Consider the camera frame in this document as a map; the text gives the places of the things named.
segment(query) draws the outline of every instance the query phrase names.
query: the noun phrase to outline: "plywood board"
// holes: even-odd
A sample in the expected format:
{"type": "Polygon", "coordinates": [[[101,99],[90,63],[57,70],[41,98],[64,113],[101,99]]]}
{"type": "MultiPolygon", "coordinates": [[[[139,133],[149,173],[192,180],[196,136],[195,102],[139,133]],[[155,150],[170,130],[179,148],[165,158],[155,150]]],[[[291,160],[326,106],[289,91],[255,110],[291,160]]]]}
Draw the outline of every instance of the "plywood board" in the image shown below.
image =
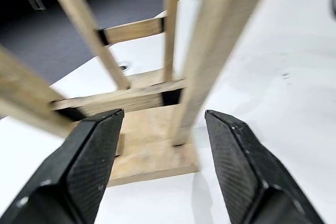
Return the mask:
{"type": "MultiPolygon", "coordinates": [[[[132,76],[135,88],[162,80],[162,70],[132,76]]],[[[198,171],[193,141],[172,147],[167,138],[175,106],[152,108],[125,114],[121,132],[124,148],[114,160],[108,186],[176,176],[198,171]]]]}

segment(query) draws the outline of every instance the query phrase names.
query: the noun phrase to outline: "dark carpet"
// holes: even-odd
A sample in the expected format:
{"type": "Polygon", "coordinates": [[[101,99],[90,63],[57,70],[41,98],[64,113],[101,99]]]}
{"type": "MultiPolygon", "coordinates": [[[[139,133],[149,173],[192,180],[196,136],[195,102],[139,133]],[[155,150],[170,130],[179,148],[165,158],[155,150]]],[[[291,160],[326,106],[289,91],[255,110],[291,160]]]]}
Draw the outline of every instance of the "dark carpet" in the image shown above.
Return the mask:
{"type": "MultiPolygon", "coordinates": [[[[152,18],[163,0],[87,0],[100,28],[152,18]]],[[[72,72],[93,55],[58,4],[0,27],[0,44],[49,83],[72,72]]]]}

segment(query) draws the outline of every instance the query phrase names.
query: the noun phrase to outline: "wood grain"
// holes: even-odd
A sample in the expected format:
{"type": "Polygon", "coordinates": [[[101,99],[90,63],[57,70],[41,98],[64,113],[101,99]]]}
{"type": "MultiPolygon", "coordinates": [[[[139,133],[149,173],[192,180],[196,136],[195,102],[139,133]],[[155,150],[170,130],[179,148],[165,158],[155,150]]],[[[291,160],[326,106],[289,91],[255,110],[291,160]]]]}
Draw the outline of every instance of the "wood grain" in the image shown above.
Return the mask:
{"type": "Polygon", "coordinates": [[[104,30],[107,41],[116,44],[122,41],[139,39],[163,32],[162,18],[150,18],[104,30]]]}
{"type": "Polygon", "coordinates": [[[92,53],[98,55],[119,89],[128,89],[130,84],[113,58],[108,46],[101,42],[98,25],[85,0],[58,0],[74,26],[87,42],[92,53]]]}
{"type": "MultiPolygon", "coordinates": [[[[162,80],[162,70],[133,76],[135,87],[162,80]]],[[[125,134],[123,154],[114,160],[108,186],[176,176],[198,171],[192,140],[172,147],[167,138],[173,106],[125,114],[121,132],[125,134]]]]}
{"type": "Polygon", "coordinates": [[[66,137],[73,125],[50,110],[64,99],[49,84],[0,46],[0,114],[9,115],[52,134],[66,137]]]}
{"type": "Polygon", "coordinates": [[[129,90],[118,90],[88,97],[65,99],[54,102],[51,109],[79,108],[86,115],[122,108],[125,112],[145,110],[163,106],[162,92],[184,88],[184,80],[162,82],[152,86],[129,90]]]}
{"type": "Polygon", "coordinates": [[[164,71],[163,81],[173,79],[173,61],[174,61],[174,44],[175,44],[175,25],[177,2],[179,0],[164,0],[166,9],[165,27],[165,47],[164,47],[164,71]]]}
{"type": "Polygon", "coordinates": [[[259,0],[203,0],[184,68],[186,88],[170,127],[172,145],[190,129],[259,0]]]}

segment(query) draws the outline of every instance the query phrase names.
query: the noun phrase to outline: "white tabletop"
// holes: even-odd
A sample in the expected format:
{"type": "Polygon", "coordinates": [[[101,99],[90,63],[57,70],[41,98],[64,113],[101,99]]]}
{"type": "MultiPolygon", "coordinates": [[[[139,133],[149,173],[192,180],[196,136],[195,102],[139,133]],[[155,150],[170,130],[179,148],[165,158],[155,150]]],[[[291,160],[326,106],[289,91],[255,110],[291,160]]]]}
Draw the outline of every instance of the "white tabletop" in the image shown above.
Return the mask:
{"type": "MultiPolygon", "coordinates": [[[[178,6],[174,67],[181,73],[202,0],[178,6]]],[[[232,114],[288,168],[326,223],[336,220],[336,22],[330,0],[262,0],[204,109],[232,114]]],[[[116,44],[127,74],[163,66],[163,35],[116,44]]],[[[94,58],[54,85],[67,97],[115,90],[94,58]]],[[[229,223],[204,121],[195,123],[201,172],[108,188],[96,223],[229,223]]],[[[0,120],[0,214],[62,139],[0,120]]]]}

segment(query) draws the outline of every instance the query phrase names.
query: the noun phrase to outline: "carbon fiber texture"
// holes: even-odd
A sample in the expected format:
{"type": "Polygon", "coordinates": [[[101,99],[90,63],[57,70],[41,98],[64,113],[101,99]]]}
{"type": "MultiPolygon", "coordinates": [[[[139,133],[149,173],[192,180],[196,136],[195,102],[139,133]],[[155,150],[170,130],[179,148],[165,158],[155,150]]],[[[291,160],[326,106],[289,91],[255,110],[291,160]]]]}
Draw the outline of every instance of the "carbon fiber texture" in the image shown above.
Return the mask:
{"type": "Polygon", "coordinates": [[[110,121],[112,117],[100,122],[66,178],[69,196],[86,224],[94,223],[117,150],[121,124],[110,121]]]}
{"type": "Polygon", "coordinates": [[[219,120],[207,124],[219,185],[232,224],[241,224],[258,190],[258,180],[229,127],[219,120]]]}
{"type": "Polygon", "coordinates": [[[249,126],[205,113],[216,174],[232,224],[323,224],[283,164],[249,126]]]}

